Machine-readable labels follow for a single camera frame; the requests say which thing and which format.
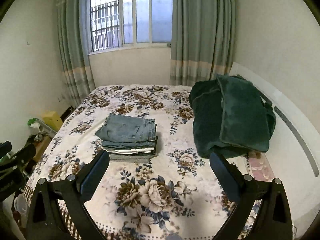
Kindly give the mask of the light blue denim jeans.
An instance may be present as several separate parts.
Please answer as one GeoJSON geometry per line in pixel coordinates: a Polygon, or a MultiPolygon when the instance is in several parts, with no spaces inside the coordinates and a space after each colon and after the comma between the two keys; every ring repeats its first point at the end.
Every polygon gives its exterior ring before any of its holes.
{"type": "Polygon", "coordinates": [[[156,139],[156,123],[155,119],[110,114],[95,135],[111,142],[152,141],[156,139]]]}

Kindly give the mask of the brown cardboard box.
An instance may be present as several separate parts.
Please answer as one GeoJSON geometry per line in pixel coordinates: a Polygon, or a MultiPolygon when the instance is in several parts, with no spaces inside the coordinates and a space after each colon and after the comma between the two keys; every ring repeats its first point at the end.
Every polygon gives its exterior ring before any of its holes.
{"type": "Polygon", "coordinates": [[[48,136],[45,136],[41,142],[33,142],[33,145],[36,148],[36,153],[35,153],[35,156],[33,157],[33,160],[35,162],[38,163],[41,160],[42,155],[44,154],[50,142],[51,142],[51,138],[48,136]]]}

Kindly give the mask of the green plastic bag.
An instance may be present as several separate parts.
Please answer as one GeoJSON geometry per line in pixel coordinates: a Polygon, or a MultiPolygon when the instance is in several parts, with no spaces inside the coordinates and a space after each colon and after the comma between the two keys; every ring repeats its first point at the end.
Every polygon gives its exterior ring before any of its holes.
{"type": "Polygon", "coordinates": [[[29,119],[27,124],[32,128],[40,128],[43,126],[43,122],[38,118],[29,119]]]}

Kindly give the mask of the pink pillow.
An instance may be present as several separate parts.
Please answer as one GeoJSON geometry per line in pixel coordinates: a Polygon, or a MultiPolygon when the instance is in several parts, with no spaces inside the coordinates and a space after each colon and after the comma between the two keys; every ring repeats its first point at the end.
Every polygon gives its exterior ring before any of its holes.
{"type": "Polygon", "coordinates": [[[255,180],[271,182],[273,178],[275,178],[265,153],[251,151],[247,155],[246,160],[247,172],[252,175],[255,180]]]}

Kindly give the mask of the yellow cardboard box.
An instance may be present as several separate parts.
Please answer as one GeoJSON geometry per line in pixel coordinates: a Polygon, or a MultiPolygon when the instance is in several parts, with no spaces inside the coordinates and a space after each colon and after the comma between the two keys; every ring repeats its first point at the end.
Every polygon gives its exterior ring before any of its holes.
{"type": "Polygon", "coordinates": [[[48,111],[42,114],[42,120],[56,132],[62,127],[63,122],[56,111],[48,111]]]}

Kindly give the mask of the white bed headboard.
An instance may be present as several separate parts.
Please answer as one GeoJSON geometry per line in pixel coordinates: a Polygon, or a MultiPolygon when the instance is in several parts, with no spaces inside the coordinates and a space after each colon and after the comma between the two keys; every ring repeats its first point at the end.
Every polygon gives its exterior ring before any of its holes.
{"type": "Polygon", "coordinates": [[[251,81],[272,102],[277,120],[266,159],[284,184],[294,238],[301,239],[319,215],[319,133],[276,86],[236,62],[230,74],[251,81]]]}

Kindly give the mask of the floral bed blanket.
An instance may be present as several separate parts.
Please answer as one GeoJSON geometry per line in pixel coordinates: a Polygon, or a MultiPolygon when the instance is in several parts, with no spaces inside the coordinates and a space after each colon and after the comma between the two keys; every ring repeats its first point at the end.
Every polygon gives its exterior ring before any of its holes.
{"type": "Polygon", "coordinates": [[[110,165],[85,207],[107,239],[212,239],[234,208],[209,161],[197,153],[187,86],[101,86],[65,120],[37,163],[39,179],[64,180],[103,149],[96,132],[110,114],[154,119],[155,148],[110,153],[110,165]]]}

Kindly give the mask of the folded grey pants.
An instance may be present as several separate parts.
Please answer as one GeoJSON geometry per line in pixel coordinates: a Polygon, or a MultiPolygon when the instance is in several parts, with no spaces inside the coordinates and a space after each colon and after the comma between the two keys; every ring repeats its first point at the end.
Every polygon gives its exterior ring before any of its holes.
{"type": "Polygon", "coordinates": [[[157,155],[152,153],[139,153],[129,155],[109,153],[109,156],[111,161],[147,164],[152,158],[156,157],[157,155]]]}

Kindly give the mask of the dark green velvet quilt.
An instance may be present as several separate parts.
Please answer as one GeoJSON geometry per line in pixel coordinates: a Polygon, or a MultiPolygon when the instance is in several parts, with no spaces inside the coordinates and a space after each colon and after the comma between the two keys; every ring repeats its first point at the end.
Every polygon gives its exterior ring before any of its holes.
{"type": "Polygon", "coordinates": [[[226,75],[199,81],[190,91],[189,103],[200,157],[218,153],[234,158],[251,151],[268,151],[276,116],[251,82],[226,75]]]}

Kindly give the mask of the folded white pants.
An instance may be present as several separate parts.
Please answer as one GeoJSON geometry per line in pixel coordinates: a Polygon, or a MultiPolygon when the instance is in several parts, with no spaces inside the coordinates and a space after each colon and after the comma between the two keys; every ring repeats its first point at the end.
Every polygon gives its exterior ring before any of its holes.
{"type": "Polygon", "coordinates": [[[115,153],[115,154],[139,154],[139,153],[151,153],[155,150],[154,147],[147,147],[147,148],[136,148],[136,149],[127,149],[127,150],[119,150],[119,149],[112,149],[112,148],[104,148],[107,152],[115,153]]]}

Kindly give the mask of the green striped left curtain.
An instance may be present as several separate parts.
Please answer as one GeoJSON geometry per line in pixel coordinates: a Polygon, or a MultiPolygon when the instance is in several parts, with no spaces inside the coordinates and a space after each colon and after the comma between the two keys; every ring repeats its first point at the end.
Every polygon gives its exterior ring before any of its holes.
{"type": "Polygon", "coordinates": [[[62,74],[73,107],[95,89],[89,62],[88,0],[56,0],[62,74]]]}

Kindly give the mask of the green striped curtain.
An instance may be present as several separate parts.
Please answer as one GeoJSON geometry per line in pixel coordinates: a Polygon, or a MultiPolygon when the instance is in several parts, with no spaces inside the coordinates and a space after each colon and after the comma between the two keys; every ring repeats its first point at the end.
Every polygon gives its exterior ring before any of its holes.
{"type": "Polygon", "coordinates": [[[89,62],[88,0],[56,0],[62,74],[73,107],[95,89],[89,62]]]}
{"type": "Polygon", "coordinates": [[[173,0],[171,85],[229,74],[235,40],[235,0],[173,0]]]}

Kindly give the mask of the barred window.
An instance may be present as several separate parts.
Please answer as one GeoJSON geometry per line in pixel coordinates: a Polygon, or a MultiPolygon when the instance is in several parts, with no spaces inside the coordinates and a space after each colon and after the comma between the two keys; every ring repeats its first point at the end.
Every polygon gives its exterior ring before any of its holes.
{"type": "Polygon", "coordinates": [[[88,0],[91,51],[169,47],[173,0],[88,0]]]}

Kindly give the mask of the green striped right curtain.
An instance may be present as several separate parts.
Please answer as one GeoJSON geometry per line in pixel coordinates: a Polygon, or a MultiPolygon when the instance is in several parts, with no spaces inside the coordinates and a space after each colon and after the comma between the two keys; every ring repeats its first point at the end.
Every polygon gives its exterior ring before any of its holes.
{"type": "Polygon", "coordinates": [[[171,85],[229,74],[235,40],[235,0],[173,0],[171,85]]]}

